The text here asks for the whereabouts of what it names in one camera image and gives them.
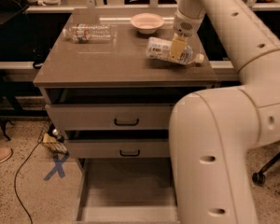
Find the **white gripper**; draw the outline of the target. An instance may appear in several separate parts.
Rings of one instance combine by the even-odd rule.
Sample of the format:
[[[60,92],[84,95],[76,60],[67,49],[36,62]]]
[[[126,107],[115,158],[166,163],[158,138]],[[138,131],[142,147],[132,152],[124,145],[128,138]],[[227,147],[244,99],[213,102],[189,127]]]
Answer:
[[[199,9],[194,15],[185,15],[179,9],[175,12],[174,35],[169,51],[170,62],[180,63],[184,49],[188,42],[186,37],[193,36],[199,30],[203,21],[203,9]]]

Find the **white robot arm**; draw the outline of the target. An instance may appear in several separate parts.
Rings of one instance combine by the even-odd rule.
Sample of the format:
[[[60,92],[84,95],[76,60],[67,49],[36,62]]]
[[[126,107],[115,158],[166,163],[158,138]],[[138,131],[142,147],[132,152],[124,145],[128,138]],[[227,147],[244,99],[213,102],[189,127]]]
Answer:
[[[258,224],[246,152],[280,141],[280,40],[243,0],[180,0],[177,16],[209,17],[238,74],[236,87],[176,103],[169,148],[181,224]]]

